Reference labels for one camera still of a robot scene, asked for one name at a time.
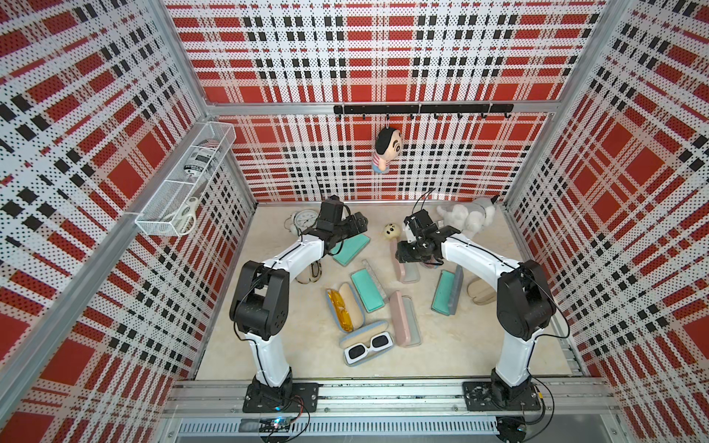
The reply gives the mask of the small pink glasses case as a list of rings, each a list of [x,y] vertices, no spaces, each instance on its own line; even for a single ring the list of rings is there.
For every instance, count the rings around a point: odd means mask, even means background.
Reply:
[[[398,247],[397,240],[390,241],[391,260],[397,280],[401,284],[415,284],[420,280],[420,274],[416,263],[402,263],[396,258]]]

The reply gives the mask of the teal-lined glasses case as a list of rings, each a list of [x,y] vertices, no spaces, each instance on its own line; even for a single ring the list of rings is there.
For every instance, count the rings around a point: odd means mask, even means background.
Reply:
[[[385,306],[387,295],[369,262],[362,260],[362,266],[351,274],[351,281],[366,312],[373,313]]]

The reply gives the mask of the grey marble teal-lined case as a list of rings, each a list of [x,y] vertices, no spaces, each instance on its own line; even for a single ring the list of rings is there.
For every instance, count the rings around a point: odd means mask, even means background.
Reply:
[[[345,239],[334,247],[332,258],[341,266],[346,267],[369,243],[370,238],[365,234]]]

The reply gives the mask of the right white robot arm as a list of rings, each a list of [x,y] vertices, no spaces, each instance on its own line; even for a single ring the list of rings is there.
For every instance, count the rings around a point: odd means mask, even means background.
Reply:
[[[557,312],[542,267],[506,258],[474,243],[452,226],[437,226],[426,210],[404,218],[406,240],[397,245],[401,263],[448,260],[471,271],[497,293],[497,319],[505,331],[492,380],[508,389],[529,382],[537,338]]]

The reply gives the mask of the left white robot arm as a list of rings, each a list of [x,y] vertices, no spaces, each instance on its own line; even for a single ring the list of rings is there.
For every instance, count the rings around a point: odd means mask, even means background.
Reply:
[[[369,220],[338,197],[321,202],[315,224],[283,252],[247,261],[238,276],[229,319],[249,343],[259,386],[280,389],[292,378],[280,332],[289,313],[291,281],[309,265],[335,252],[349,238],[367,232]]]

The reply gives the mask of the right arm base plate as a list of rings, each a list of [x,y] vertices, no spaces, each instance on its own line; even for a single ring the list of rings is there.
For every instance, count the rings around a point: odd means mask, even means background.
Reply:
[[[501,381],[463,382],[463,399],[469,412],[540,412],[541,400],[530,383],[509,388]]]

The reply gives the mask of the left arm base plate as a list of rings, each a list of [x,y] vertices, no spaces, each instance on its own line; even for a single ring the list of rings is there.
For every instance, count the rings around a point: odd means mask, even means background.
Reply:
[[[305,412],[313,413],[317,410],[320,387],[315,382],[286,380],[282,387],[271,388],[254,378],[247,387],[242,412],[298,413],[304,407]]]

